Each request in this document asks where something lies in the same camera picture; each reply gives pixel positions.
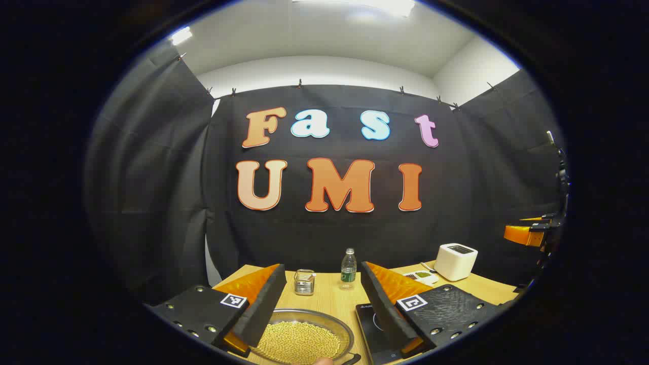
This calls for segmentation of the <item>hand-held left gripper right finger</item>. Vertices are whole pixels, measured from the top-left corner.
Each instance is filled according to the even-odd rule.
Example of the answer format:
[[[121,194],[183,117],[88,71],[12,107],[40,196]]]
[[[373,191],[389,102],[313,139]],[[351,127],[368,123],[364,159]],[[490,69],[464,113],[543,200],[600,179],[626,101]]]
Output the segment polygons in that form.
[[[451,284],[432,288],[373,263],[360,264],[361,284],[389,343],[401,353],[439,352],[494,321],[494,305]]]

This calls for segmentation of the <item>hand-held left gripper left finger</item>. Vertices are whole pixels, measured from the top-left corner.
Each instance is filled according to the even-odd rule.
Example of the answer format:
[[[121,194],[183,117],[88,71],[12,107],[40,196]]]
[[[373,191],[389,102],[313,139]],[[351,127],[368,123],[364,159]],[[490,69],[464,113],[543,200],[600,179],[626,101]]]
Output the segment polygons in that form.
[[[177,330],[241,357],[257,347],[286,285],[274,264],[218,288],[195,285],[148,309]]]

